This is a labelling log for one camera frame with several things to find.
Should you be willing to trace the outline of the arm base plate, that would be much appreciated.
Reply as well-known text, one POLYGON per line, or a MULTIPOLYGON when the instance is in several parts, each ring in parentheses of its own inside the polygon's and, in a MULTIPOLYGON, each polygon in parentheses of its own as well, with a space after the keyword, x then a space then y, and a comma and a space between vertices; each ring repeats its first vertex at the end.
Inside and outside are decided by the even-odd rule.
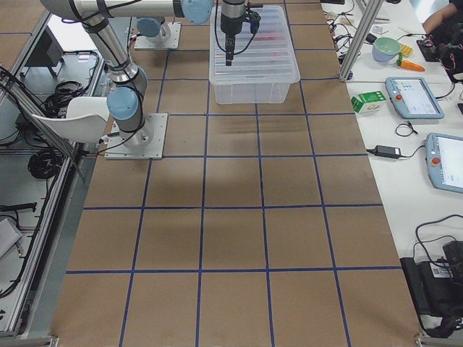
POLYGON ((148 113, 144 126, 131 137, 121 132, 113 121, 111 133, 118 132, 118 135, 106 141, 109 148, 103 153, 104 157, 109 160, 162 159, 167 122, 167 113, 148 113))
POLYGON ((177 50, 181 30, 180 22, 160 23, 153 18, 140 18, 137 22, 138 36, 135 50, 177 50))

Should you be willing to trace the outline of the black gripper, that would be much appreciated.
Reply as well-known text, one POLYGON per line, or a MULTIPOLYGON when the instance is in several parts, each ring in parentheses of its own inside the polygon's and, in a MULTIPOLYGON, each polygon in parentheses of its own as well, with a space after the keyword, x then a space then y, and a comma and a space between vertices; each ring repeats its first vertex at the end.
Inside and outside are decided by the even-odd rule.
POLYGON ((226 34, 226 65, 230 67, 234 60, 234 35, 242 30, 242 2, 222 1, 221 31, 226 34))

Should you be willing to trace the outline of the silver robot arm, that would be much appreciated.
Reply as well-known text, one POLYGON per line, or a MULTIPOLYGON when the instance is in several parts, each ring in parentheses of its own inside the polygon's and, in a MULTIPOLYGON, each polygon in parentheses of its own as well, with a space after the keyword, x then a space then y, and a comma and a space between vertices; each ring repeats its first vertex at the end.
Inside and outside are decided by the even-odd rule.
POLYGON ((152 42, 164 42, 171 37, 171 30, 164 17, 138 17, 137 30, 152 42))
POLYGON ((143 110, 148 78, 119 42, 109 20, 175 16, 203 24, 212 14, 220 14, 221 30, 226 37, 226 63, 230 65, 235 55, 235 36, 249 9, 244 1, 43 1, 42 5, 65 23, 81 24, 105 59, 115 85, 106 105, 119 128, 122 147, 133 152, 144 151, 156 139, 154 127, 143 110))

